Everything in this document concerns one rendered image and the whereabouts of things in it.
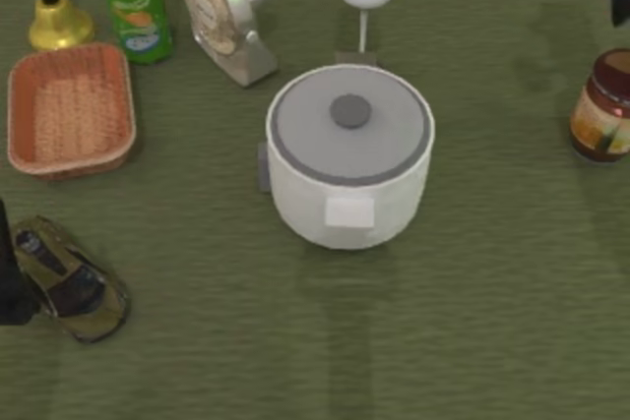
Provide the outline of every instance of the brown lid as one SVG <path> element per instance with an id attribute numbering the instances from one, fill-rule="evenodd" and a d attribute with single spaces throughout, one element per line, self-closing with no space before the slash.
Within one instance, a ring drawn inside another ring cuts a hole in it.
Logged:
<path id="1" fill-rule="evenodd" d="M 615 97 L 630 100 L 630 49 L 617 48 L 603 53 L 595 62 L 596 83 Z"/>

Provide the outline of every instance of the white pot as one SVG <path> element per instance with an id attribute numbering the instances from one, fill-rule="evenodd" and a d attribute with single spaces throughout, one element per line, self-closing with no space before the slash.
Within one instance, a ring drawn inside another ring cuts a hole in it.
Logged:
<path id="1" fill-rule="evenodd" d="M 358 118 L 360 125 L 346 126 L 347 114 L 343 126 L 339 115 L 332 119 L 331 99 L 347 94 L 371 104 L 368 118 Z M 415 118 L 422 123 L 411 123 Z M 410 136 L 415 130 L 417 145 Z M 276 95 L 266 133 L 274 203 L 283 221 L 306 240 L 330 249 L 365 249 L 390 240 L 413 219 L 435 123 L 422 95 L 403 79 L 361 65 L 310 71 Z M 372 156 L 383 162 L 372 162 Z M 388 168 L 392 163 L 397 165 Z"/>

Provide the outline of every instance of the gold bell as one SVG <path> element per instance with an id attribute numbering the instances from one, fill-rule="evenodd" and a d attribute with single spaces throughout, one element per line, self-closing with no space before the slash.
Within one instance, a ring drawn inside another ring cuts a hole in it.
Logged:
<path id="1" fill-rule="evenodd" d="M 29 30 L 29 41 L 34 49 L 69 48 L 89 42 L 94 36 L 92 18 L 77 9 L 70 0 L 58 0 L 50 5 L 42 0 L 35 1 L 35 20 Z"/>

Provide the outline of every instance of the orange tray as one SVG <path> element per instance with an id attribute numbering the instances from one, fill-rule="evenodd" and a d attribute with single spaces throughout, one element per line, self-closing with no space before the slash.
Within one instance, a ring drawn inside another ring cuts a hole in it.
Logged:
<path id="1" fill-rule="evenodd" d="M 8 156 L 59 180 L 120 166 L 136 140 L 129 65 L 105 43 L 36 53 L 9 77 Z"/>

